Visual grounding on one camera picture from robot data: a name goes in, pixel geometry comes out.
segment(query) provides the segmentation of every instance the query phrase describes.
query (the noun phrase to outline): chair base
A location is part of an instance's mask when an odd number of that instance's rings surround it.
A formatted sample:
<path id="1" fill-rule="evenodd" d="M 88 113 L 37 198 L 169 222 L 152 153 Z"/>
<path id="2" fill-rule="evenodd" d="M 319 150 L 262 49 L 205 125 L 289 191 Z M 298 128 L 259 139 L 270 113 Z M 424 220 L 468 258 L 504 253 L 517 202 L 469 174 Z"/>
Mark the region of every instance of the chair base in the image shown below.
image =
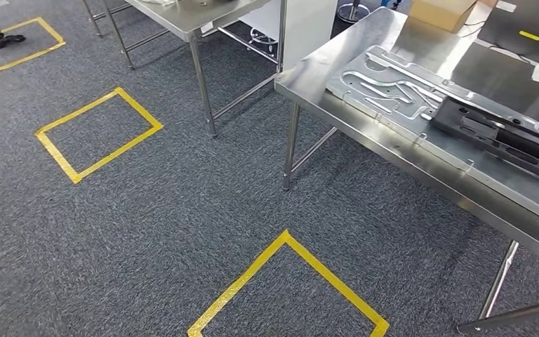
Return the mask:
<path id="1" fill-rule="evenodd" d="M 356 23 L 369 13 L 365 5 L 359 5 L 358 8 L 354 8 L 352 4 L 341 5 L 336 11 L 338 18 L 348 23 Z"/>

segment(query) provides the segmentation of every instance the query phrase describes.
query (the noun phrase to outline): metal rod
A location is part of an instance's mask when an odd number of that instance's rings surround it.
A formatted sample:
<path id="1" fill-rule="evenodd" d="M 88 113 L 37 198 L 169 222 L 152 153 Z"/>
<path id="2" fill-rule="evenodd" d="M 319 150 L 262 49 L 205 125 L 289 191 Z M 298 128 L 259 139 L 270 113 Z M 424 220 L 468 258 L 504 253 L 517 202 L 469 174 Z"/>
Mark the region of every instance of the metal rod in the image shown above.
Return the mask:
<path id="1" fill-rule="evenodd" d="M 118 7 L 115 7 L 115 8 L 113 8 L 113 9 L 111 9 L 111 10 L 110 10 L 110 13 L 111 13 L 111 14 L 115 14 L 115 13 L 118 13 L 118 12 L 124 10 L 124 9 L 129 8 L 129 7 L 131 7 L 130 4 L 120 5 L 120 6 L 118 6 Z M 105 16 L 106 16 L 106 13 L 99 13 L 99 14 L 96 14 L 96 15 L 92 16 L 92 18 L 93 18 L 94 20 L 99 20 L 99 19 L 102 19 L 102 18 L 105 17 Z"/>
<path id="2" fill-rule="evenodd" d="M 302 157 L 299 158 L 296 163 L 294 163 L 292 172 L 296 171 L 302 165 L 302 163 L 307 161 L 307 159 L 309 159 L 309 157 L 311 157 L 315 153 L 315 151 L 317 151 L 319 147 L 321 147 L 336 131 L 336 128 L 331 128 L 331 130 L 328 131 L 323 137 L 321 137 L 321 139 L 319 139 L 317 143 L 315 143 L 310 149 L 308 149 L 308 151 L 306 151 L 305 154 L 303 154 Z"/>
<path id="3" fill-rule="evenodd" d="M 284 69 L 284 41 L 286 40 L 286 15 L 288 11 L 288 0 L 281 0 L 280 3 L 280 36 L 278 38 L 278 63 L 276 72 L 279 74 Z"/>
<path id="4" fill-rule="evenodd" d="M 84 3 L 84 7 L 86 8 L 86 11 L 90 15 L 90 18 L 88 19 L 90 22 L 92 22 L 92 25 L 94 26 L 94 30 L 96 31 L 96 35 L 99 37 L 102 37 L 102 32 L 100 31 L 100 28 L 98 27 L 98 24 L 96 23 L 96 19 L 94 15 L 92 14 L 92 10 L 90 9 L 90 6 L 88 6 L 88 3 L 86 0 L 81 0 L 81 2 Z"/>
<path id="5" fill-rule="evenodd" d="M 240 37 L 238 37 L 237 35 L 231 33 L 230 31 L 222 28 L 222 27 L 219 27 L 218 28 L 218 31 L 226 34 L 228 37 L 231 37 L 233 40 L 235 40 L 236 42 L 239 42 L 240 44 L 242 44 L 243 46 L 251 49 L 252 51 L 256 52 L 257 54 L 263 56 L 264 58 L 267 58 L 268 60 L 272 61 L 273 63 L 275 64 L 278 64 L 278 60 L 276 60 L 275 58 L 273 58 L 272 56 L 268 55 L 267 53 L 264 53 L 261 49 L 253 46 L 253 45 L 250 45 L 247 43 L 247 41 L 241 39 Z"/>
<path id="6" fill-rule="evenodd" d="M 348 20 L 356 20 L 357 17 L 357 11 L 359 10 L 359 4 L 361 3 L 361 0 L 354 0 L 352 2 L 352 7 L 350 8 L 350 15 L 348 16 Z"/>
<path id="7" fill-rule="evenodd" d="M 212 107 L 210 105 L 210 98 L 208 97 L 208 87 L 206 85 L 204 71 L 201 68 L 199 46 L 197 45 L 197 36 L 195 34 L 191 35 L 189 39 L 189 46 L 191 47 L 191 55 L 193 56 L 193 66 L 195 66 L 195 72 L 197 73 L 197 83 L 199 84 L 201 100 L 204 102 L 204 117 L 206 119 L 206 123 L 208 124 L 210 134 L 212 137 L 216 137 L 218 134 L 215 132 L 215 124 L 212 117 Z"/>
<path id="8" fill-rule="evenodd" d="M 257 90 L 261 89 L 263 86 L 268 84 L 269 82 L 273 81 L 277 74 L 273 74 L 272 76 L 264 79 L 263 81 L 259 82 L 257 85 L 255 85 L 253 88 L 249 89 L 244 94 L 240 95 L 237 99 L 233 100 L 232 102 L 228 103 L 225 107 L 223 107 L 220 111 L 213 114 L 214 119 L 218 119 L 220 116 L 225 114 L 228 110 L 232 109 L 235 105 L 239 104 L 243 100 L 245 100 L 247 97 L 255 93 Z"/>
<path id="9" fill-rule="evenodd" d="M 165 29 L 162 32 L 158 32 L 158 33 L 156 33 L 156 34 L 154 34 L 154 35 L 152 35 L 150 37 L 146 37 L 145 39 L 143 39 L 143 40 L 141 40 L 139 42 L 135 42 L 134 44 L 127 47 L 127 51 L 132 51 L 133 49 L 135 49 L 135 48 L 137 48 L 139 46 L 142 46 L 142 45 L 150 42 L 153 39 L 159 38 L 159 37 L 161 37 L 162 35 L 164 35 L 164 34 L 166 34 L 168 32 L 169 32 L 169 30 Z"/>
<path id="10" fill-rule="evenodd" d="M 119 28 L 117 28 L 117 23 L 114 21 L 114 18 L 112 17 L 112 14 L 110 13 L 110 9 L 108 8 L 108 4 L 106 3 L 106 0 L 102 0 L 102 4 L 104 4 L 104 10 L 106 12 L 106 16 L 110 20 L 112 29 L 114 30 L 114 33 L 116 34 L 117 39 L 119 40 L 119 43 L 121 44 L 121 53 L 125 55 L 128 66 L 131 69 L 133 69 L 133 62 L 131 62 L 131 58 L 129 57 L 129 53 L 127 52 L 127 49 L 125 48 L 125 43 L 123 42 L 123 38 L 121 37 L 121 33 L 119 33 Z"/>
<path id="11" fill-rule="evenodd" d="M 505 314 L 495 315 L 485 319 L 460 324 L 457 329 L 460 333 L 479 333 L 487 329 L 506 326 L 508 324 L 520 323 L 526 319 L 539 317 L 539 305 L 506 312 Z"/>
<path id="12" fill-rule="evenodd" d="M 290 123 L 288 124 L 288 138 L 286 140 L 286 161 L 284 162 L 284 178 L 282 180 L 282 188 L 284 190 L 290 189 L 290 178 L 293 172 L 292 161 L 294 158 L 294 148 L 296 146 L 296 133 L 298 132 L 299 117 L 300 105 L 297 103 L 292 103 Z"/>
<path id="13" fill-rule="evenodd" d="M 515 252 L 517 251 L 518 247 L 519 244 L 516 241 L 511 241 L 511 244 L 505 253 L 505 257 L 503 258 L 503 262 L 499 267 L 499 271 L 497 271 L 497 276 L 495 276 L 491 290 L 488 292 L 486 300 L 484 301 L 478 319 L 487 318 L 491 315 L 493 305 L 495 305 L 495 301 L 497 301 L 497 296 L 499 295 L 499 291 L 501 290 L 503 281 L 505 281 L 505 276 L 507 276 L 507 271 L 509 271 L 511 267 L 513 257 L 515 256 Z"/>

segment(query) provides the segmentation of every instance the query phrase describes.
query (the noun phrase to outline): white panel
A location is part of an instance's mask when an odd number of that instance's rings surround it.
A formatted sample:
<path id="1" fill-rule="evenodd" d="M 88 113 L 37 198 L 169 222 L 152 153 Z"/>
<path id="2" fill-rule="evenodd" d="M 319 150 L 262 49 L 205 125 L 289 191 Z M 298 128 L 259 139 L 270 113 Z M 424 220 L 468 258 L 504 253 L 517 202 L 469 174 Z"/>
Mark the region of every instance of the white panel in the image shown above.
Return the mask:
<path id="1" fill-rule="evenodd" d="M 280 0 L 272 0 L 242 17 L 241 21 L 277 40 L 280 3 Z M 337 5 L 338 0 L 288 0 L 284 69 L 294 66 L 329 41 Z"/>

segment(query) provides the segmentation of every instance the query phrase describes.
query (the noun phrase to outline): black cable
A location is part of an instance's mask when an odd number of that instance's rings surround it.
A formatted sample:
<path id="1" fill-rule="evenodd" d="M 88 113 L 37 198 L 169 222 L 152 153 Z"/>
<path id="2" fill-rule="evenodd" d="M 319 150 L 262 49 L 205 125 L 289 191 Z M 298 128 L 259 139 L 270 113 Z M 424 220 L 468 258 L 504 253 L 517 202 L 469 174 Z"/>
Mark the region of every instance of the black cable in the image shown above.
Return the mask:
<path id="1" fill-rule="evenodd" d="M 497 48 L 497 49 L 501 49 L 503 51 L 508 51 L 507 49 L 503 48 L 503 47 L 499 47 L 497 46 L 496 44 L 491 44 L 490 46 L 488 46 L 488 49 L 491 49 L 491 48 Z M 532 65 L 532 62 L 530 62 L 530 60 L 528 60 L 527 58 L 525 58 L 522 54 L 518 54 L 518 53 L 514 53 L 512 51 L 509 51 L 510 53 L 513 53 L 515 55 L 517 55 L 518 58 L 520 58 L 522 61 L 524 61 L 525 63 L 528 63 L 529 65 Z"/>
<path id="2" fill-rule="evenodd" d="M 483 20 L 481 22 L 476 22 L 476 23 L 467 23 L 464 26 L 475 26 L 475 25 L 480 25 L 481 23 L 485 23 L 485 22 L 486 22 L 486 20 Z"/>
<path id="3" fill-rule="evenodd" d="M 469 33 L 469 34 L 466 34 L 466 35 L 462 35 L 461 37 L 469 37 L 470 35 L 474 34 L 474 33 L 477 33 L 477 32 L 480 32 L 480 30 L 482 29 L 482 27 L 479 27 L 479 29 L 476 29 L 474 30 L 472 33 Z"/>

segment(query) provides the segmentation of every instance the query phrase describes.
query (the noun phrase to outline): table leg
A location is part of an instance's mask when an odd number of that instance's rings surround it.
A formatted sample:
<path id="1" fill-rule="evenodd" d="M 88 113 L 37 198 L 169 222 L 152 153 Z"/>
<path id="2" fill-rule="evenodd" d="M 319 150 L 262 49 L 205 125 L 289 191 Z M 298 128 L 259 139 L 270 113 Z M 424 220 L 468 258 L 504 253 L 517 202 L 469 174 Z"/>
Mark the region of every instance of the table leg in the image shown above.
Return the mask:
<path id="1" fill-rule="evenodd" d="M 513 323 L 520 323 L 527 319 L 539 317 L 539 305 L 506 312 L 505 314 L 495 315 L 485 319 L 468 322 L 458 325 L 460 333 L 481 333 L 487 329 L 494 329 L 500 326 L 506 326 Z"/>
<path id="2" fill-rule="evenodd" d="M 195 72 L 197 73 L 197 83 L 199 84 L 199 91 L 201 91 L 201 100 L 204 102 L 204 117 L 206 119 L 206 123 L 208 124 L 210 134 L 212 137 L 216 137 L 218 134 L 215 132 L 215 124 L 212 117 L 212 107 L 210 104 L 210 98 L 208 97 L 208 88 L 206 85 L 206 79 L 204 77 L 204 71 L 201 69 L 199 46 L 197 43 L 197 36 L 193 35 L 191 39 L 189 39 L 189 46 L 191 47 L 193 65 L 195 66 Z"/>
<path id="3" fill-rule="evenodd" d="M 121 53 L 125 55 L 125 58 L 127 59 L 128 66 L 133 69 L 133 62 L 131 62 L 131 58 L 129 57 L 129 52 L 125 48 L 125 43 L 123 42 L 123 38 L 121 37 L 121 33 L 119 33 L 119 28 L 117 28 L 117 23 L 114 21 L 114 18 L 112 17 L 112 14 L 110 13 L 110 8 L 108 8 L 108 4 L 106 0 L 102 0 L 102 4 L 104 5 L 104 10 L 106 13 L 106 16 L 108 17 L 108 20 L 110 20 L 110 23 L 112 25 L 112 29 L 114 30 L 114 33 L 117 36 L 117 39 L 119 40 L 119 43 L 121 44 Z"/>
<path id="4" fill-rule="evenodd" d="M 290 124 L 288 126 L 288 140 L 286 141 L 286 161 L 284 162 L 284 180 L 282 188 L 290 189 L 290 179 L 292 176 L 292 163 L 294 158 L 294 148 L 296 145 L 296 134 L 298 132 L 298 118 L 300 116 L 300 105 L 292 103 L 290 113 Z"/>
<path id="5" fill-rule="evenodd" d="M 88 2 L 86 0 L 81 0 L 81 2 L 84 3 L 84 7 L 86 7 L 86 11 L 90 15 L 90 22 L 92 22 L 92 25 L 94 26 L 94 30 L 96 31 L 96 35 L 99 37 L 102 37 L 102 33 L 100 32 L 100 28 L 98 27 L 98 24 L 96 23 L 96 20 L 94 19 L 94 15 L 92 14 L 92 10 L 90 9 L 90 6 L 88 6 Z"/>
<path id="6" fill-rule="evenodd" d="M 497 271 L 497 276 L 495 277 L 495 281 L 493 281 L 491 290 L 488 292 L 486 300 L 484 301 L 484 305 L 482 306 L 482 310 L 478 319 L 487 318 L 491 315 L 491 311 L 493 311 L 493 305 L 495 305 L 495 301 L 497 300 L 497 296 L 499 295 L 499 291 L 501 290 L 503 281 L 505 281 L 505 276 L 507 276 L 507 271 L 509 271 L 511 267 L 513 257 L 515 256 L 515 252 L 517 251 L 518 247 L 519 244 L 516 241 L 512 241 L 509 248 L 507 249 L 507 252 L 505 253 L 505 258 L 503 258 L 503 262 L 501 263 L 499 271 Z"/>

